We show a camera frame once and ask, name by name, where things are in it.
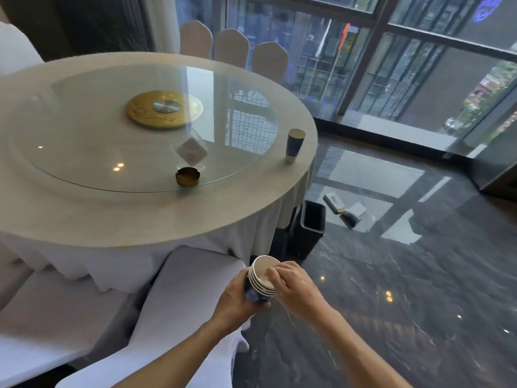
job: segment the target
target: trash can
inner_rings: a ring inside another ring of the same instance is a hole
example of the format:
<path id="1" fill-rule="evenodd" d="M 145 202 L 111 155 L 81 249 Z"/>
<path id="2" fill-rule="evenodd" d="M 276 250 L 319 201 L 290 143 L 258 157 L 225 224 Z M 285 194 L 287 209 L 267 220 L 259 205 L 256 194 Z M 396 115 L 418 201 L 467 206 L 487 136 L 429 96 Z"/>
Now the trash can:
<path id="1" fill-rule="evenodd" d="M 326 208 L 306 200 L 293 221 L 288 236 L 287 254 L 305 259 L 325 234 Z"/>

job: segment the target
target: person's left hand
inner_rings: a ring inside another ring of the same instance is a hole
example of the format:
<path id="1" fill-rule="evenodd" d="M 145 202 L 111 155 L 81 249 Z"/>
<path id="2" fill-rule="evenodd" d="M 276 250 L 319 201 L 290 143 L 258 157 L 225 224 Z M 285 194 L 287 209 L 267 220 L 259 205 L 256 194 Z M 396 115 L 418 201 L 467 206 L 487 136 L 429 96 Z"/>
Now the person's left hand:
<path id="1" fill-rule="evenodd" d="M 236 331 L 255 313 L 269 307 L 269 303 L 252 302 L 244 295 L 244 281 L 249 268 L 236 274 L 224 289 L 211 320 L 225 333 Z"/>

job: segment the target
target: ashtray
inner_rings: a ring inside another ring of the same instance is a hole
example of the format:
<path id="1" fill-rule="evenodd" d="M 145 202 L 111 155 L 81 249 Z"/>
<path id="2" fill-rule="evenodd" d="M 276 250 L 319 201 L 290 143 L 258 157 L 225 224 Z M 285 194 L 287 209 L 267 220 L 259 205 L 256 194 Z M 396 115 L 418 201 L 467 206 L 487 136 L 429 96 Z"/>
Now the ashtray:
<path id="1" fill-rule="evenodd" d="M 176 172 L 176 182 L 182 188 L 192 188 L 199 183 L 200 175 L 196 168 L 181 168 Z"/>

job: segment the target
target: hand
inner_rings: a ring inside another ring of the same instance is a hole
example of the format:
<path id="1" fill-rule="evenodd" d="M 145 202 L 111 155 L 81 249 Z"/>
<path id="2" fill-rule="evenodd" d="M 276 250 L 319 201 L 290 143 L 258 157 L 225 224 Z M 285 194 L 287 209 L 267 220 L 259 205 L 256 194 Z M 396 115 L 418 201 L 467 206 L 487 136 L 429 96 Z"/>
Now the hand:
<path id="1" fill-rule="evenodd" d="M 307 272 L 294 261 L 269 267 L 266 274 L 289 312 L 314 325 L 333 312 Z"/>
<path id="2" fill-rule="evenodd" d="M 244 295 L 244 280 L 248 270 L 249 268 L 244 268 L 230 280 L 210 319 L 225 336 L 236 331 L 255 313 L 270 306 L 269 303 L 252 302 Z"/>

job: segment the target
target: neon sign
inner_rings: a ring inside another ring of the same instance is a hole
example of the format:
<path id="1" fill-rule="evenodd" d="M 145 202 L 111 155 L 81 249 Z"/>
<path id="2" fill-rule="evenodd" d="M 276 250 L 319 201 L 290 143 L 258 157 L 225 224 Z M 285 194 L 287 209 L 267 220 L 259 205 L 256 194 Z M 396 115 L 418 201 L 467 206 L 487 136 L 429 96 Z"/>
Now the neon sign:
<path id="1" fill-rule="evenodd" d="M 474 13 L 474 23 L 481 22 L 494 12 L 502 0 L 482 0 Z"/>

